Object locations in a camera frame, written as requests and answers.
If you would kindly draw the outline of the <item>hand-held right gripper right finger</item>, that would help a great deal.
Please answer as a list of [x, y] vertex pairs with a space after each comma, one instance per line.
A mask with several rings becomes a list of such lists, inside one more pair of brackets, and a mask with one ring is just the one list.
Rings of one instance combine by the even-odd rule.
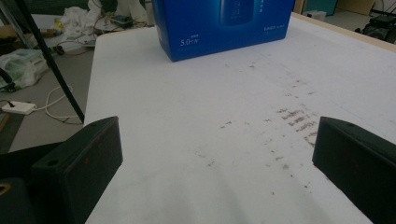
[[312, 162], [374, 224], [396, 224], [396, 144], [322, 117]]

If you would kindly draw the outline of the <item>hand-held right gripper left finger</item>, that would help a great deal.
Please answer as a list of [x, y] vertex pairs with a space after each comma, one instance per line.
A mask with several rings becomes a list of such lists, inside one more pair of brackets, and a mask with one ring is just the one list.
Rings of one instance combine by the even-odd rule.
[[85, 126], [32, 166], [40, 224], [85, 224], [123, 161], [119, 119]]

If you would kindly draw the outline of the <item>white plastic bag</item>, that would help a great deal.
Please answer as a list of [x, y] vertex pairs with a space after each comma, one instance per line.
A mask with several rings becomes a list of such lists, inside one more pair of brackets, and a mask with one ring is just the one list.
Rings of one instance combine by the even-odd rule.
[[42, 74], [49, 69], [39, 49], [17, 49], [2, 55], [0, 68], [10, 76], [16, 90], [35, 85]]

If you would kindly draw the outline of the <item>blue cardboard box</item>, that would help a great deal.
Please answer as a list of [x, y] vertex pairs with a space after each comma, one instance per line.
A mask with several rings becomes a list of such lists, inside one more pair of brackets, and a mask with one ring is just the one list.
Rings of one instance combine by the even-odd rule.
[[160, 44], [171, 61], [286, 37], [295, 0], [152, 0]]

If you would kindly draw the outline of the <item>teal cabinet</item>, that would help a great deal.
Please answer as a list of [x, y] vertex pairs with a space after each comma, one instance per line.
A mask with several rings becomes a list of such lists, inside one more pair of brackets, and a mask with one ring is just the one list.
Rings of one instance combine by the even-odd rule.
[[304, 0], [304, 11], [324, 11], [331, 16], [336, 8], [338, 0]]

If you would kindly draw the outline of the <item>white cloth pile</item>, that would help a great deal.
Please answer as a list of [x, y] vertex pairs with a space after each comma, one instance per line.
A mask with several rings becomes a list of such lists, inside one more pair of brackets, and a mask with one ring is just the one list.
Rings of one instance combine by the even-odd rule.
[[88, 8], [69, 7], [64, 10], [60, 22], [63, 29], [70, 32], [82, 32], [92, 28], [102, 13], [100, 0], [89, 0]]

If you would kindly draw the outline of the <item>white table sheet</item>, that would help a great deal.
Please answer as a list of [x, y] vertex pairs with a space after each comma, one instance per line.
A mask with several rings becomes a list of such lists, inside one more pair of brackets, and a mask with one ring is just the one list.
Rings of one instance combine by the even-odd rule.
[[87, 224], [370, 224], [312, 162], [322, 117], [396, 143], [396, 46], [300, 15], [281, 41], [172, 62], [102, 35], [85, 120], [123, 162]]

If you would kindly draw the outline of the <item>white power strip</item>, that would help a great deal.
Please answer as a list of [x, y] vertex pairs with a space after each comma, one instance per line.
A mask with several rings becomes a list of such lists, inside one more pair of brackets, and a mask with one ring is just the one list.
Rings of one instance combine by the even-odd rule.
[[2, 107], [4, 112], [29, 115], [36, 109], [36, 105], [32, 103], [11, 101]]

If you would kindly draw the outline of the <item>black metal frame post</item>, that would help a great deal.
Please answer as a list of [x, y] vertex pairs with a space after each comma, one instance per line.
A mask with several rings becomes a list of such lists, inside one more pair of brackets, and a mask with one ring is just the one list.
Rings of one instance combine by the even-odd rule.
[[73, 96], [72, 92], [70, 91], [69, 87], [67, 86], [67, 83], [64, 80], [64, 77], [63, 77], [61, 71], [59, 70], [56, 62], [54, 61], [45, 40], [41, 36], [40, 31], [39, 31], [37, 25], [35, 24], [35, 21], [28, 9], [28, 6], [25, 4], [24, 0], [15, 0], [15, 2], [16, 2], [18, 9], [20, 10], [22, 16], [26, 20], [29, 28], [31, 29], [32, 34], [34, 35], [35, 40], [36, 40], [39, 48], [41, 49], [41, 51], [47, 61], [49, 68], [52, 70], [53, 75], [55, 75], [60, 87], [62, 88], [62, 90], [64, 92], [64, 95], [68, 99], [68, 102], [73, 107], [79, 120], [81, 122], [84, 122], [85, 115], [82, 112], [80, 106], [78, 105], [78, 102], [76, 101], [76, 99]]

